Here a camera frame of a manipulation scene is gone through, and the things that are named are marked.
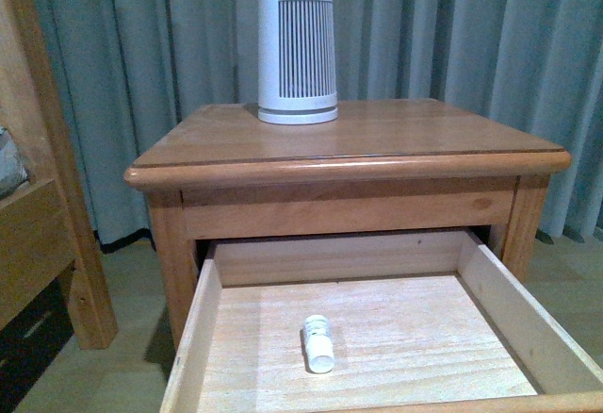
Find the beige carpet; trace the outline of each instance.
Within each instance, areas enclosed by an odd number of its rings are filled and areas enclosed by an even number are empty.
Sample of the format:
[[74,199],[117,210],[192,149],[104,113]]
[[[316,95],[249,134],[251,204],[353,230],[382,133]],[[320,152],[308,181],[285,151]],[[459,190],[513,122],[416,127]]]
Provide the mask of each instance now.
[[[104,266],[120,333],[103,351],[80,351],[71,338],[15,411],[158,410],[174,356],[158,259],[142,241]],[[528,288],[603,365],[603,242],[537,241]]]

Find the gray curtain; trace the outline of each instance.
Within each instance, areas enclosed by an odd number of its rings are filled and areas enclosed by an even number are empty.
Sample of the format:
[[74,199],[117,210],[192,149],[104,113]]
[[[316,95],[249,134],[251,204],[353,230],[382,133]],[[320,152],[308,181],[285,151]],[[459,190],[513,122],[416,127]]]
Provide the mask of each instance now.
[[[603,223],[603,0],[334,0],[340,99],[433,97],[565,146],[541,222]],[[256,100],[257,0],[36,0],[104,243],[148,226],[122,173],[183,117]]]

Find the wooden bed frame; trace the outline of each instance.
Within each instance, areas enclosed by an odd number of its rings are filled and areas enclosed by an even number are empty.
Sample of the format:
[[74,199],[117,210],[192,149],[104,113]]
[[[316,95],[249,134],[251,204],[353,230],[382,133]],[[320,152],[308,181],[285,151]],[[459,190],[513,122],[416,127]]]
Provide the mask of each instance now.
[[117,323],[33,0],[0,0],[0,125],[29,175],[0,201],[0,329],[58,278],[80,348]]

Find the small heater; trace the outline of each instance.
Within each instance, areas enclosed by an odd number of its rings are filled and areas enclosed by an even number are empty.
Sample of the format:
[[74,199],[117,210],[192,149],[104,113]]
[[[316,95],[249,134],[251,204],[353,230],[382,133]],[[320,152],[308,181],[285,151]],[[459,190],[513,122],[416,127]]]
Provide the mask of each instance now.
[[337,117],[333,0],[259,0],[258,52],[260,120]]

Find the drawer opening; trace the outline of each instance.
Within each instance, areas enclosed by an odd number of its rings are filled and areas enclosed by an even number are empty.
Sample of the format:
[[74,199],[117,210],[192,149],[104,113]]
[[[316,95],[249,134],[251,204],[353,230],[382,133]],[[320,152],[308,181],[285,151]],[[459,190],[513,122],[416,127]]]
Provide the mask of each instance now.
[[[162,411],[437,411],[603,389],[592,359],[465,231],[218,243],[209,257]],[[332,323],[328,374],[305,366],[311,314]]]

